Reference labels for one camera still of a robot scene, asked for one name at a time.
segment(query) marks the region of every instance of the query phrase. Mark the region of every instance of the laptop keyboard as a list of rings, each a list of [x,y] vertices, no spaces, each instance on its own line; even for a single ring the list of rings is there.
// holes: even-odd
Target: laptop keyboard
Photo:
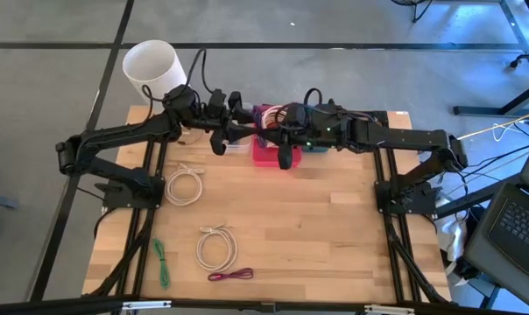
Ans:
[[[514,201],[507,201],[499,226],[529,245],[529,210]]]

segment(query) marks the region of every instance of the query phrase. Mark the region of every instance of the gray floor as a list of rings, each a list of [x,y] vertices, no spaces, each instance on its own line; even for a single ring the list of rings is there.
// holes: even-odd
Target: gray floor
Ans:
[[[529,41],[527,8],[520,0],[508,3]],[[0,1],[0,41],[112,42],[124,5],[125,0]],[[516,43],[497,4],[435,2],[417,24],[410,23],[411,14],[410,8],[389,0],[146,0],[137,1],[124,41]],[[120,67],[125,53],[118,56],[99,127],[123,123],[128,107],[141,103]],[[14,211],[0,208],[0,303],[26,298],[65,181],[57,171],[54,144],[82,131],[108,55],[106,50],[0,50],[0,194],[21,203]],[[187,67],[194,51],[179,50],[179,56]],[[243,100],[253,104],[299,101],[310,87],[318,87],[349,109],[406,110],[415,128],[443,128],[460,136],[505,120],[458,117],[451,115],[451,107],[502,106],[529,88],[528,63],[515,71],[505,67],[515,56],[497,51],[211,50],[207,74],[211,87],[240,90]],[[198,74],[193,85],[200,90]],[[529,138],[509,132],[495,145],[487,133],[465,143],[475,164],[529,144]],[[114,158],[115,152],[103,156]],[[492,175],[508,176],[522,164]],[[92,188],[95,182],[85,177],[81,186]],[[469,189],[491,182],[481,178]],[[448,175],[444,192],[460,183]],[[462,190],[452,197],[461,195]],[[97,200],[76,196],[47,298],[81,293],[99,211]],[[469,287],[452,288],[452,295],[461,305],[476,306],[482,299]],[[496,308],[529,312],[507,291]]]

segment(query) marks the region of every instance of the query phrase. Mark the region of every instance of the white bucket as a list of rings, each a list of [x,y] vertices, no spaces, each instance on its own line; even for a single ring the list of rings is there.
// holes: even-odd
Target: white bucket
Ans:
[[[142,92],[144,84],[150,87],[153,97],[162,99],[165,93],[187,82],[177,53],[161,40],[148,40],[132,47],[124,56],[123,71],[146,104],[150,100]],[[153,111],[163,111],[160,102],[154,102]]]

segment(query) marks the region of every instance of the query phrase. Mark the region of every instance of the green wire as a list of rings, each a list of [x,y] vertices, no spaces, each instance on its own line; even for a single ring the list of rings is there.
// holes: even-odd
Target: green wire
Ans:
[[[171,280],[169,279],[169,270],[166,264],[166,254],[163,248],[163,243],[157,238],[153,238],[153,251],[159,258],[160,270],[159,270],[159,284],[163,289],[169,288]]]

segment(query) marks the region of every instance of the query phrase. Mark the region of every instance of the wooden tabletop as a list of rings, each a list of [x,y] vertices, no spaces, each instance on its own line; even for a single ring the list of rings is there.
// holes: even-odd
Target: wooden tabletop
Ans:
[[[146,114],[147,107],[132,106],[128,123],[141,122]],[[411,128],[406,112],[388,115],[391,127]],[[196,132],[186,137],[196,138]],[[187,146],[169,144],[164,176],[168,178],[179,163],[203,168],[204,191],[189,206],[162,201],[152,236],[165,245],[171,287],[163,290],[159,285],[159,260],[150,244],[143,297],[395,302],[387,240],[374,196],[372,154],[347,150],[304,154],[300,167],[282,171],[255,167],[250,154],[216,156],[208,139],[205,134]],[[158,155],[155,150],[152,165]],[[144,154],[145,143],[125,146],[116,162],[141,166]],[[395,155],[401,173],[419,162],[415,151],[396,150]],[[179,196],[188,197],[194,193],[194,180],[180,178],[175,187]],[[99,227],[84,293],[96,289],[121,258],[130,214],[130,209],[118,209]],[[416,263],[437,291],[450,299],[433,225],[416,215],[407,219]],[[251,267],[253,279],[210,283],[207,271],[197,264],[194,252],[201,237],[199,227],[222,224],[239,244],[238,258],[229,271]],[[226,251],[219,237],[210,237],[203,255],[209,263],[220,263]],[[131,266],[127,292],[136,262]],[[410,298],[402,262],[400,268]]]

